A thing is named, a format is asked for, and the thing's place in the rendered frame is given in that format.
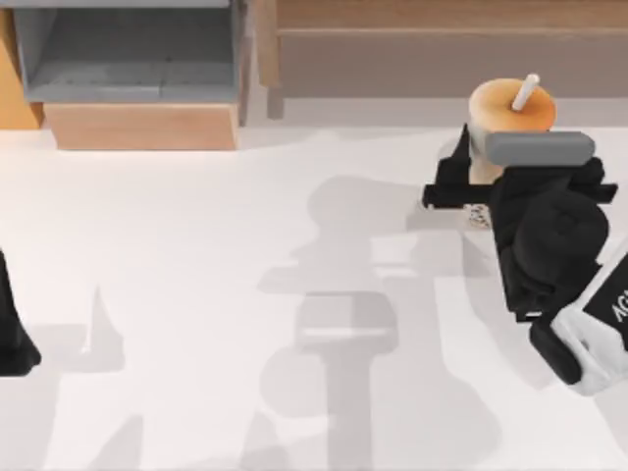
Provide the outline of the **pale grey rounded box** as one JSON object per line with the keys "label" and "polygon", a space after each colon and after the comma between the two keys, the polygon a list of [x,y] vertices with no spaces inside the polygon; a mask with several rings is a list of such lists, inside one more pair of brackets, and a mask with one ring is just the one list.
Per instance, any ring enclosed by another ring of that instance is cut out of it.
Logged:
{"label": "pale grey rounded box", "polygon": [[595,142],[581,131],[500,131],[486,138],[489,161],[503,167],[575,167],[595,151]]}

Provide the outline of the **cup with orange lid and straw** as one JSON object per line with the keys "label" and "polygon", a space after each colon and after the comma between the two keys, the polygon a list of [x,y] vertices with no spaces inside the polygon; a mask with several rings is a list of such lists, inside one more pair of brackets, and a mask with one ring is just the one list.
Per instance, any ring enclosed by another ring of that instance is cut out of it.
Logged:
{"label": "cup with orange lid and straw", "polygon": [[489,161],[486,138],[497,131],[548,131],[556,119],[552,96],[540,86],[540,77],[495,78],[478,85],[468,104],[469,182],[492,184],[503,168]]}

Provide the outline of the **pale wooden drawer front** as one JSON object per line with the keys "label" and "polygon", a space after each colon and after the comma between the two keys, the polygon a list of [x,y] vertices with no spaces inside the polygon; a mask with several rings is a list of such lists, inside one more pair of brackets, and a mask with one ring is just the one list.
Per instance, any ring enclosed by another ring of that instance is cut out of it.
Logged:
{"label": "pale wooden drawer front", "polygon": [[46,103],[44,114],[63,150],[237,149],[235,104]]}

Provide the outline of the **wooden cupboard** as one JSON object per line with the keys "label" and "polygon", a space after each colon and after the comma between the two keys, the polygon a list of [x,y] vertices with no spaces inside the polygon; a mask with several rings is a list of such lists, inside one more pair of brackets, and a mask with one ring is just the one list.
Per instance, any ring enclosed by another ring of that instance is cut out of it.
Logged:
{"label": "wooden cupboard", "polygon": [[24,97],[13,11],[0,8],[0,131],[34,131],[43,123],[41,103]]}

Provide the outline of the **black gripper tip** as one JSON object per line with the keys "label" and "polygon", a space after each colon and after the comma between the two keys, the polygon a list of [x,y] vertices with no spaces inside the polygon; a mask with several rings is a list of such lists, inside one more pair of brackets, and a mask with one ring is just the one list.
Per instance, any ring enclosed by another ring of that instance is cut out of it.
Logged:
{"label": "black gripper tip", "polygon": [[0,250],[0,378],[26,376],[41,359],[18,314],[6,259]]}

